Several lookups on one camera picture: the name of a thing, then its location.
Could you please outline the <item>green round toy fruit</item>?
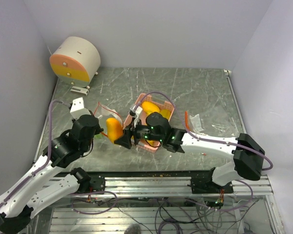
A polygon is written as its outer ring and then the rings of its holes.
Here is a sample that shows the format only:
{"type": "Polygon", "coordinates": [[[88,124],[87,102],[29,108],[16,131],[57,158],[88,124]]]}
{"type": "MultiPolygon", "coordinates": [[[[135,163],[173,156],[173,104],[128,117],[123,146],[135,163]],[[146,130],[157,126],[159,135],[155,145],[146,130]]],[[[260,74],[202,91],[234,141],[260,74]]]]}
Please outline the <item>green round toy fruit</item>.
{"type": "Polygon", "coordinates": [[[104,134],[102,134],[102,133],[100,133],[100,134],[94,136],[94,138],[97,139],[97,140],[104,139],[104,137],[105,137],[105,136],[104,136],[104,134]]]}

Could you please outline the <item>yellow toy mango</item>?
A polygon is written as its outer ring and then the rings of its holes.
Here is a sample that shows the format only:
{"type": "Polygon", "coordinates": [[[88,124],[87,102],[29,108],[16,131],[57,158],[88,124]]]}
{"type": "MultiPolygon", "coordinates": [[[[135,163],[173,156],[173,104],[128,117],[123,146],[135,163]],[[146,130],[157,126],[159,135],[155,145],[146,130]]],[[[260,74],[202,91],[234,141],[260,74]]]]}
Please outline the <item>yellow toy mango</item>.
{"type": "Polygon", "coordinates": [[[107,137],[114,143],[117,139],[123,136],[123,127],[121,123],[115,118],[108,118],[106,120],[107,137]]]}

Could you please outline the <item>clear zip bag red zipper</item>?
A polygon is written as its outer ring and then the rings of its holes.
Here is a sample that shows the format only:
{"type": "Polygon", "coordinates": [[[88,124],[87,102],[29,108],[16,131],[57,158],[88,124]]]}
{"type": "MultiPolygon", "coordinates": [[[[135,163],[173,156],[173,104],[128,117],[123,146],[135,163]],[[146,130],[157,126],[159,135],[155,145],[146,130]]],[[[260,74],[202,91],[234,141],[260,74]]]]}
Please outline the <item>clear zip bag red zipper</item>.
{"type": "Polygon", "coordinates": [[[107,137],[106,120],[108,118],[110,118],[110,117],[115,118],[121,123],[122,127],[124,125],[121,116],[116,112],[115,109],[111,109],[111,108],[101,104],[100,102],[98,102],[98,105],[94,111],[94,116],[99,119],[100,126],[104,129],[102,134],[104,134],[105,137],[107,137]]]}

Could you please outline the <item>pink plastic basket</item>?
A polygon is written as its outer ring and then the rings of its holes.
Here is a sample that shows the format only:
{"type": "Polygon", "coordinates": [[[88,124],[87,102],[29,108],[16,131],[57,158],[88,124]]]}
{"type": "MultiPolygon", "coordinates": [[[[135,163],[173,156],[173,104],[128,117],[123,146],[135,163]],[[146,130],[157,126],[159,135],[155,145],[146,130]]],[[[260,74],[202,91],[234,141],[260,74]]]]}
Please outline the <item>pink plastic basket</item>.
{"type": "Polygon", "coordinates": [[[172,112],[168,109],[161,109],[150,101],[143,101],[141,107],[146,113],[145,124],[143,125],[141,120],[134,124],[137,118],[132,117],[130,124],[123,129],[123,135],[114,140],[114,143],[130,149],[133,144],[138,145],[141,140],[147,144],[151,141],[159,142],[159,145],[150,144],[149,146],[153,148],[162,146],[175,153],[178,149],[176,142],[181,139],[182,132],[170,126],[169,118],[172,112]]]}

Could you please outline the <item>yellow starfruit slice toy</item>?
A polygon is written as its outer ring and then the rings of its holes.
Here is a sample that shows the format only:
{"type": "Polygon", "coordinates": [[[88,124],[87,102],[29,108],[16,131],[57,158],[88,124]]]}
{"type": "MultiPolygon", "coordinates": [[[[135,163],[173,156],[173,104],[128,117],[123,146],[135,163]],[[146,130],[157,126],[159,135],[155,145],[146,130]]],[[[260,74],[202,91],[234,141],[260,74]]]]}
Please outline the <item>yellow starfruit slice toy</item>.
{"type": "Polygon", "coordinates": [[[162,117],[164,117],[165,119],[169,120],[170,116],[171,116],[171,111],[168,109],[162,109],[160,111],[160,114],[162,115],[162,117]]]}

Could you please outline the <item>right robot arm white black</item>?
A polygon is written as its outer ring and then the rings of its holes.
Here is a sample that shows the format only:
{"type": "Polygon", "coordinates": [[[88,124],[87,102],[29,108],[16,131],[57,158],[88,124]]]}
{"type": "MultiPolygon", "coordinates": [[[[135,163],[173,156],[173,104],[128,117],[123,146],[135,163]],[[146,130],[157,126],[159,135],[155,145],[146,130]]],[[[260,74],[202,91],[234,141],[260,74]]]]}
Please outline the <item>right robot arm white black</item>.
{"type": "Polygon", "coordinates": [[[204,176],[191,180],[189,187],[199,193],[216,193],[240,178],[258,181],[263,171],[265,152],[248,134],[237,138],[203,136],[172,127],[155,112],[146,117],[145,124],[131,121],[112,142],[130,149],[141,140],[157,141],[171,153],[204,153],[226,159],[225,165],[211,168],[204,176]]]}

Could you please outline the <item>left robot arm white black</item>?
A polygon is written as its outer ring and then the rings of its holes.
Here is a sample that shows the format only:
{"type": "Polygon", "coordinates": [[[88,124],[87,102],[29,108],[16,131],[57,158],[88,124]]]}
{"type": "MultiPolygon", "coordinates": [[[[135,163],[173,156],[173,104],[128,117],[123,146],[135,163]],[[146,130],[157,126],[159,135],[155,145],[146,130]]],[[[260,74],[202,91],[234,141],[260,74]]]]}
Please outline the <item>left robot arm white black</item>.
{"type": "Polygon", "coordinates": [[[71,129],[51,140],[32,168],[0,195],[0,232],[16,234],[57,200],[69,194],[88,192],[91,178],[82,168],[73,169],[64,179],[47,188],[43,186],[88,152],[94,136],[102,131],[95,116],[82,115],[73,122],[71,129]]]}

